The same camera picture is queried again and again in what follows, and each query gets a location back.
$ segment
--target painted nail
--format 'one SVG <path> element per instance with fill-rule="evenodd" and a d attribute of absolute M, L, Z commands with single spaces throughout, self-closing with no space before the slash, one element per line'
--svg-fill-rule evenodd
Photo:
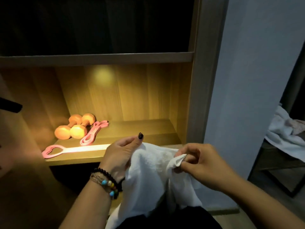
<path fill-rule="evenodd" d="M 139 133 L 138 138 L 139 138 L 140 140 L 142 140 L 142 139 L 143 139 L 143 137 L 144 137 L 144 135 L 143 135 L 142 133 Z"/>

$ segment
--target person's left hand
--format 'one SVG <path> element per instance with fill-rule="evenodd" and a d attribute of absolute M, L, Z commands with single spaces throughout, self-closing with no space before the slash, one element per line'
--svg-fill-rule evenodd
<path fill-rule="evenodd" d="M 133 152 L 142 144 L 143 134 L 122 138 L 112 143 L 105 152 L 99 168 L 108 172 L 116 182 L 120 182 L 130 166 Z"/>

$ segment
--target floor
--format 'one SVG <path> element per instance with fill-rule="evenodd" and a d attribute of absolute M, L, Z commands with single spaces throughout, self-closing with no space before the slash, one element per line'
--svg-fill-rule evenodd
<path fill-rule="evenodd" d="M 282 182 L 288 186 L 293 186 L 293 184 L 299 180 L 300 175 L 304 173 L 304 168 L 297 168 L 294 170 L 285 169 L 278 171 L 277 178 L 280 179 L 281 177 Z M 254 172 L 249 181 L 263 189 L 266 193 L 277 199 L 281 204 L 305 221 L 305 188 L 301 189 L 294 198 L 290 198 L 262 172 Z M 246 213 L 242 210 L 239 214 L 217 215 L 214 216 L 214 218 L 223 229 L 256 228 Z"/>

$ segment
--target white wall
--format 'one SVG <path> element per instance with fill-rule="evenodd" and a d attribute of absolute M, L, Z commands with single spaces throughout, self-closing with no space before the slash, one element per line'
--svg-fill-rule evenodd
<path fill-rule="evenodd" d="M 205 133 L 247 178 L 305 39 L 305 0 L 230 0 Z M 206 208 L 233 200 L 206 189 Z"/>

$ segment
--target bracelet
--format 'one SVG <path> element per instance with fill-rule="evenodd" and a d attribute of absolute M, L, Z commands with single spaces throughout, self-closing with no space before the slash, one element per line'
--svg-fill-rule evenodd
<path fill-rule="evenodd" d="M 119 196 L 119 192 L 112 181 L 107 181 L 106 179 L 103 179 L 99 174 L 96 173 L 92 173 L 90 179 L 91 181 L 101 185 L 106 192 L 108 189 L 110 189 L 111 191 L 109 192 L 109 195 L 113 199 L 117 199 L 117 197 Z"/>
<path fill-rule="evenodd" d="M 92 173 L 97 173 L 97 172 L 102 173 L 106 178 L 108 178 L 114 184 L 114 186 L 119 192 L 122 192 L 122 181 L 124 181 L 125 179 L 121 180 L 120 183 L 117 184 L 114 178 L 105 170 L 101 168 L 94 168 Z"/>

